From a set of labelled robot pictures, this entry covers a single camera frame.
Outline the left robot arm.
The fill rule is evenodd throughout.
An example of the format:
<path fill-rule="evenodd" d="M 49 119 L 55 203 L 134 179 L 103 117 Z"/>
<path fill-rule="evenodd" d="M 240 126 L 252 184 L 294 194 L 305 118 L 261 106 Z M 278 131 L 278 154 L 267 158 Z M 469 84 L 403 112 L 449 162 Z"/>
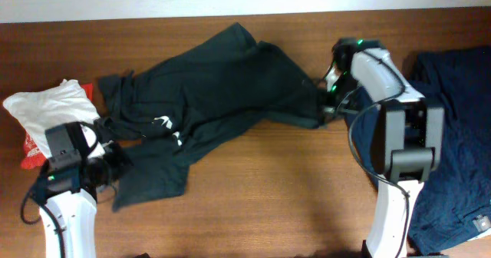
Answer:
<path fill-rule="evenodd" d="M 93 124 L 75 121 L 45 131 L 51 156 L 28 197 L 39 207 L 46 257 L 95 257 L 97 193 L 132 166 L 121 146 L 103 143 Z"/>

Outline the black Nike t-shirt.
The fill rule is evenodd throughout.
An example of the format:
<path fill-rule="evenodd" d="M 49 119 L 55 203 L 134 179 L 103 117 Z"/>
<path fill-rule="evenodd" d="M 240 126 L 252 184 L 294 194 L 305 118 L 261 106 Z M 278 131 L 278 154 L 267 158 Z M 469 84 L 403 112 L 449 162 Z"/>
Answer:
<path fill-rule="evenodd" d="M 318 90 L 279 47 L 233 24 L 140 74 L 98 82 L 105 141 L 130 141 L 113 210 L 185 193 L 189 169 L 219 145 L 270 120 L 321 126 Z"/>

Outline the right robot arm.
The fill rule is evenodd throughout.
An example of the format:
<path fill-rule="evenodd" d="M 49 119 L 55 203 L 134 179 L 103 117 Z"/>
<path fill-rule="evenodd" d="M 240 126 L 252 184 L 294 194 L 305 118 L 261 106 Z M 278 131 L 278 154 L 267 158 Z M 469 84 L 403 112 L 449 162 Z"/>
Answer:
<path fill-rule="evenodd" d="M 354 115 L 348 144 L 359 166 L 364 162 L 354 144 L 354 130 L 363 116 L 378 112 L 370 144 L 372 167 L 364 169 L 377 180 L 377 202 L 361 255 L 406 257 L 416 200 L 440 164 L 444 109 L 411 86 L 378 40 L 339 39 L 323 80 L 325 115 Z"/>

